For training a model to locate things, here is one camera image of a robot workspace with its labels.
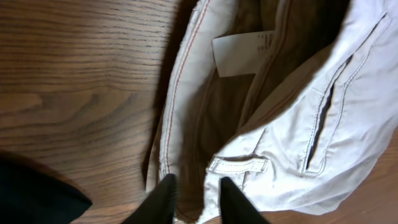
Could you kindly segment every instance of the beige fabric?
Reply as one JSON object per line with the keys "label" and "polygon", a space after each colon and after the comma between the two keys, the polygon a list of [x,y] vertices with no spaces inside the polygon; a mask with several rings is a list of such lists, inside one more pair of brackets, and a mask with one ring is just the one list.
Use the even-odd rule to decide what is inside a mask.
{"label": "beige fabric", "polygon": [[[398,124],[397,3],[243,4],[198,2],[170,78],[147,190],[176,174],[177,216],[186,222],[219,215],[223,176],[259,210],[330,212],[369,174]],[[258,72],[220,78],[211,41],[273,28],[261,13],[275,10]]]}

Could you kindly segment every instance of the white label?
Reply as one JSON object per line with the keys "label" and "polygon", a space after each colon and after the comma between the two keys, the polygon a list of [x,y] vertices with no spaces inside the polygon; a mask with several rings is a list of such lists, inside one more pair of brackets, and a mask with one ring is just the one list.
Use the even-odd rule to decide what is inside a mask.
{"label": "white label", "polygon": [[213,53],[220,77],[256,73],[273,37],[274,31],[264,31],[213,39]]}

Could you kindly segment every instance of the clothing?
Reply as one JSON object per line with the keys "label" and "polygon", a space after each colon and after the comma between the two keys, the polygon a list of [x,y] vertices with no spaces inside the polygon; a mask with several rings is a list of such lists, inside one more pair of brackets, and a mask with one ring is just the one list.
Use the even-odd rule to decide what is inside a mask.
{"label": "clothing", "polygon": [[280,0],[258,72],[220,77],[212,41],[237,34],[231,26],[245,14],[241,3],[202,0],[194,9],[147,190],[176,174],[177,213],[186,222],[219,215],[225,176],[260,211],[333,211],[370,173],[398,124],[398,2]]}
{"label": "clothing", "polygon": [[0,159],[1,223],[68,224],[90,206],[74,187]]}

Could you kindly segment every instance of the wood grain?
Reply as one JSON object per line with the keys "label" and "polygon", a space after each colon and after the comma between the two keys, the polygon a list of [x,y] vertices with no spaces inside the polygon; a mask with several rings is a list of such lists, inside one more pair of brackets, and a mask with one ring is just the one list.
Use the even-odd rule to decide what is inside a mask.
{"label": "wood grain", "polygon": [[[121,223],[144,199],[141,168],[195,3],[0,1],[0,154],[92,199],[74,223]],[[395,135],[337,211],[265,216],[275,224],[397,223],[397,149]]]}

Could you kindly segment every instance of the inside of pants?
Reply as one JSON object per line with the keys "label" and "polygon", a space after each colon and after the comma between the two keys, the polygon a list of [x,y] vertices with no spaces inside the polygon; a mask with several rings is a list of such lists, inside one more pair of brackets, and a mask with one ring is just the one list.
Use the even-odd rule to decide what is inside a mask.
{"label": "inside of pants", "polygon": [[[239,128],[248,91],[258,88],[253,96],[254,110],[292,71],[333,42],[348,5],[348,0],[290,1],[285,27],[275,27],[279,0],[237,1],[236,17],[225,35],[285,29],[286,36],[267,73],[220,77],[216,69],[210,75],[191,143],[183,149],[189,153],[185,154],[181,176],[190,176],[190,181],[180,186],[178,212],[183,214],[181,219],[190,222],[199,217],[203,208],[205,169]],[[256,75],[267,78],[253,83]]]}

